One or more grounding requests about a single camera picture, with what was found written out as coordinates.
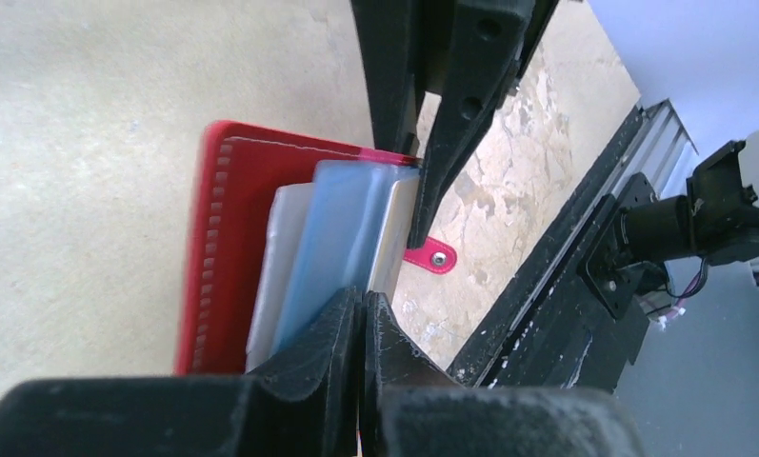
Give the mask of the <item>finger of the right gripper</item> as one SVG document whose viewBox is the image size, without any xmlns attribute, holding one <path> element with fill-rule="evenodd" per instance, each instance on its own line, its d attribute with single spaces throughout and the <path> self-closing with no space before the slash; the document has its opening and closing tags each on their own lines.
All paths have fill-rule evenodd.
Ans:
<svg viewBox="0 0 759 457">
<path fill-rule="evenodd" d="M 421 248 L 459 172 L 493 114 L 524 75 L 557 7 L 554 1 L 456 3 L 441 100 L 420 168 L 409 248 Z"/>
<path fill-rule="evenodd" d="M 423 3 L 411 0 L 351 0 L 374 146 L 416 153 L 423 103 L 421 61 Z"/>
</svg>

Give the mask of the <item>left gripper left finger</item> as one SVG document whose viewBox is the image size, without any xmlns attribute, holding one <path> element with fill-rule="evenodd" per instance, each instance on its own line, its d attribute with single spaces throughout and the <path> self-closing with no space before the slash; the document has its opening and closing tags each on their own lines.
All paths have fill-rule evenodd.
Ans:
<svg viewBox="0 0 759 457">
<path fill-rule="evenodd" d="M 0 456 L 352 456 L 362 294 L 246 375 L 44 379 L 0 400 Z"/>
</svg>

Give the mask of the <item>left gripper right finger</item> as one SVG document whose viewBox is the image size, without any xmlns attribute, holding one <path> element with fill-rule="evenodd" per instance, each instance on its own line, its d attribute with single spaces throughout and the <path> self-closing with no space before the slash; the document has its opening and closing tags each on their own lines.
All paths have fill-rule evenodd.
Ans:
<svg viewBox="0 0 759 457">
<path fill-rule="evenodd" d="M 388 297 L 365 307 L 366 456 L 643 456 L 635 424 L 596 389 L 464 387 L 400 329 Z"/>
</svg>

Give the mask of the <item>red card holder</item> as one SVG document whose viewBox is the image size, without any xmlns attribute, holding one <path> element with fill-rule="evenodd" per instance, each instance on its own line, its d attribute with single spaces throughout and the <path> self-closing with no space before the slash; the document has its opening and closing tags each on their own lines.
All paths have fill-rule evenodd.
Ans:
<svg viewBox="0 0 759 457">
<path fill-rule="evenodd" d="M 276 191 L 307 183 L 323 160 L 411 165 L 387 151 L 234 121 L 206 128 L 184 267 L 173 371 L 242 373 Z"/>
</svg>

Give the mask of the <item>gold VIP card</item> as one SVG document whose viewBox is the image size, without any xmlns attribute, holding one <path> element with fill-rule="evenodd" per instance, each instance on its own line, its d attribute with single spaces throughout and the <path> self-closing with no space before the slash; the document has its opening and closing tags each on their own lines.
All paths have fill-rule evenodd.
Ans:
<svg viewBox="0 0 759 457">
<path fill-rule="evenodd" d="M 394 295 L 407 247 L 412 213 L 415 208 L 419 178 L 404 177 L 389 189 L 384 206 L 376 250 L 370 266 L 367 289 Z"/>
</svg>

